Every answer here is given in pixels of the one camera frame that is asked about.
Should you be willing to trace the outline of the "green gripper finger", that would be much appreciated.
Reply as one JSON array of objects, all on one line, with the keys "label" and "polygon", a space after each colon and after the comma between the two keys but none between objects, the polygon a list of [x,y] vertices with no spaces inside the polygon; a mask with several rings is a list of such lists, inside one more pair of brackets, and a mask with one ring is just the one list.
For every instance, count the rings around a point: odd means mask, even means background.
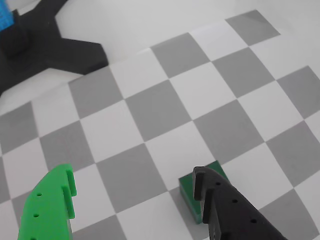
[{"label": "green gripper finger", "polygon": [[75,218],[72,197],[77,195],[71,164],[49,171],[25,200],[19,240],[72,240],[70,220]]}]

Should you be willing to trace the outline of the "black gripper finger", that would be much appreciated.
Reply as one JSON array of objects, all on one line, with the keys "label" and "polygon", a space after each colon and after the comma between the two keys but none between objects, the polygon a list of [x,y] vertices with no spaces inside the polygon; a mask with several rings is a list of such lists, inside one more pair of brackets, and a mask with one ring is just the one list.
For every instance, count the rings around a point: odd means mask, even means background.
[{"label": "black gripper finger", "polygon": [[285,240],[286,238],[221,174],[206,166],[192,172],[193,198],[211,240]]}]

